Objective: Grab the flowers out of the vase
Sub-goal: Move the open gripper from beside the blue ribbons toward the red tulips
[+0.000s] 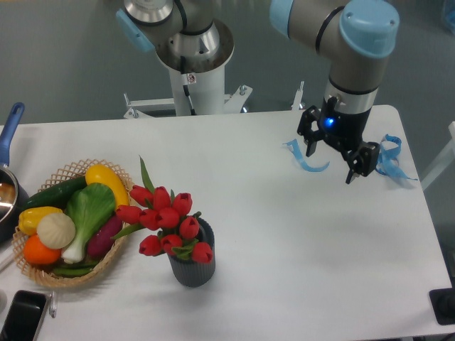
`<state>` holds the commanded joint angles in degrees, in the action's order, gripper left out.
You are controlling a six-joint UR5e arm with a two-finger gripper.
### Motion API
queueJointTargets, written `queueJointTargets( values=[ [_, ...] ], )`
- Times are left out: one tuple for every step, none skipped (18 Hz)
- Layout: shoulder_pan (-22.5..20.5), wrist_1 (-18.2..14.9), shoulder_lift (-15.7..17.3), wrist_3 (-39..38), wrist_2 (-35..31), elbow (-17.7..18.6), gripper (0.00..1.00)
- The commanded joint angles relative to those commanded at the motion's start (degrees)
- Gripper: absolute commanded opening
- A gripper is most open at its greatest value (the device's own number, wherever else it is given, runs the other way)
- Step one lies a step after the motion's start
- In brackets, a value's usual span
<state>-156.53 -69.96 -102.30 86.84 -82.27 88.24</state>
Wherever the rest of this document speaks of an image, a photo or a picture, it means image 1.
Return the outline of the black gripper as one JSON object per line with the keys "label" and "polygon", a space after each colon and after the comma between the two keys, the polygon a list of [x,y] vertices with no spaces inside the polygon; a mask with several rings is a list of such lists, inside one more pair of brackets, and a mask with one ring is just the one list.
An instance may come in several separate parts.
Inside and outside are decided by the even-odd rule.
{"label": "black gripper", "polygon": [[306,157],[311,157],[319,141],[337,150],[348,164],[346,184],[351,184],[359,175],[370,175],[380,152],[376,142],[363,140],[370,110],[359,114],[346,114],[336,110],[335,97],[323,102],[322,108],[306,109],[298,125],[297,134],[306,144]]}

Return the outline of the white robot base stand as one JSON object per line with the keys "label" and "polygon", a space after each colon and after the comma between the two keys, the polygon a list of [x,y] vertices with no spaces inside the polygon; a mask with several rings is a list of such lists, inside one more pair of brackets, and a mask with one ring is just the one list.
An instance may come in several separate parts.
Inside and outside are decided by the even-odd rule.
{"label": "white robot base stand", "polygon": [[161,45],[153,45],[144,32],[118,12],[118,21],[128,39],[141,51],[154,51],[168,70],[172,97],[129,100],[126,118],[146,118],[150,112],[174,111],[176,116],[246,113],[253,89],[241,84],[232,94],[225,93],[225,66],[234,51],[229,28],[215,20],[198,35],[177,33]]}

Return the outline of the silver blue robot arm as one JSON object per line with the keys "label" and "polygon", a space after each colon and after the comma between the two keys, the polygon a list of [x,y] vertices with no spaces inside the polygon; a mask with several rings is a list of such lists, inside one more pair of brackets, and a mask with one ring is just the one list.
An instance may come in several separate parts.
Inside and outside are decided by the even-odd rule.
{"label": "silver blue robot arm", "polygon": [[[234,43],[211,1],[125,1],[116,19],[132,44],[168,68],[177,115],[223,112]],[[306,109],[297,129],[306,155],[323,141],[342,155],[349,180],[370,175],[380,147],[364,141],[363,130],[395,47],[398,12],[386,1],[273,1],[269,19],[331,61],[323,103]]]}

